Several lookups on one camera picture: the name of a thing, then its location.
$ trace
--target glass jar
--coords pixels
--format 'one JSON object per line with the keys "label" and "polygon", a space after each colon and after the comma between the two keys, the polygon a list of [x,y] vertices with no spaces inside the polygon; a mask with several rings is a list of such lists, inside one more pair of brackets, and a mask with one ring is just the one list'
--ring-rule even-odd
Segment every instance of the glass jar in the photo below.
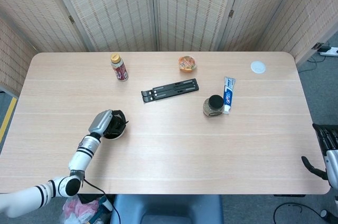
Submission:
{"label": "glass jar", "polygon": [[203,112],[208,117],[221,115],[224,111],[224,100],[219,95],[213,95],[203,104]]}

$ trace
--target toothpaste tube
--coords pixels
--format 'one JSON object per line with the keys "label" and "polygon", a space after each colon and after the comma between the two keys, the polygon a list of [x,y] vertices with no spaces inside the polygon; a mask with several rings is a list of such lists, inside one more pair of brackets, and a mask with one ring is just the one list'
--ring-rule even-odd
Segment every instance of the toothpaste tube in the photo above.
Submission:
{"label": "toothpaste tube", "polygon": [[224,77],[224,114],[229,114],[232,103],[232,90],[236,79]]}

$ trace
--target jar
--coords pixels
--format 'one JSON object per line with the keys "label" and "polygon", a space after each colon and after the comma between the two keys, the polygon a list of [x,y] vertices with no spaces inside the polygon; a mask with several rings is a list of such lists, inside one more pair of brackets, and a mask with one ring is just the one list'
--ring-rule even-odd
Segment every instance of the jar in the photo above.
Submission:
{"label": "jar", "polygon": [[219,95],[213,95],[203,104],[203,112],[208,117],[221,115],[224,111],[224,100]]}
{"label": "jar", "polygon": [[125,81],[128,79],[128,73],[125,64],[118,53],[113,53],[110,56],[110,64],[115,71],[115,75],[118,80]]}

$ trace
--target black lid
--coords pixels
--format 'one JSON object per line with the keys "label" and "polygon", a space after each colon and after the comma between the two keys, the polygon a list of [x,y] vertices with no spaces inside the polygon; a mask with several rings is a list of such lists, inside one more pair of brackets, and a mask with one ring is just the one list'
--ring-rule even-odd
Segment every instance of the black lid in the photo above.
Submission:
{"label": "black lid", "polygon": [[209,106],[213,109],[220,109],[224,105],[224,100],[219,95],[213,95],[209,98]]}

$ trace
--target gray chair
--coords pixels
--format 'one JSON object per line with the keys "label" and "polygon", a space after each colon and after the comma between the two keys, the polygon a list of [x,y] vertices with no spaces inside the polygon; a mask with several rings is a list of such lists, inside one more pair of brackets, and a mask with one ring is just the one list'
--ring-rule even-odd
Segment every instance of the gray chair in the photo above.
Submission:
{"label": "gray chair", "polygon": [[[123,224],[223,224],[220,195],[125,195],[115,198]],[[110,224],[119,224],[113,211]]]}

